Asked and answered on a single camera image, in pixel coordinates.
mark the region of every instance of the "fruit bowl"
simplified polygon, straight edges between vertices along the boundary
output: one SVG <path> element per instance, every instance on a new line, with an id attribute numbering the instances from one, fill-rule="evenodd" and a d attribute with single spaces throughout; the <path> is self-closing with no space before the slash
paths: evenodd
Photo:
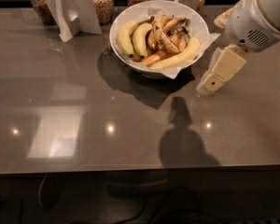
<path id="1" fill-rule="evenodd" d="M 194 36 L 197 36 L 198 38 L 202 37 L 199 38 L 202 47 L 196 58 L 182 67 L 171 67 L 159 71 L 153 71 L 149 70 L 149 68 L 147 68 L 143 63 L 136 63 L 132 61 L 131 58 L 124 55 L 119 48 L 117 37 L 120 27 L 127 21 L 141 21 L 160 14 L 173 15 L 175 17 L 186 17 L 190 19 L 189 30 Z M 204 39 L 207 35 L 209 35 L 209 31 L 204 19 L 192 8 L 172 1 L 151 0 L 136 4 L 123 10 L 112 23 L 109 39 L 111 47 L 117 56 L 132 69 L 140 72 L 144 76 L 150 78 L 176 78 L 182 69 L 194 64 L 203 56 L 205 47 L 210 45 L 208 39 Z"/>

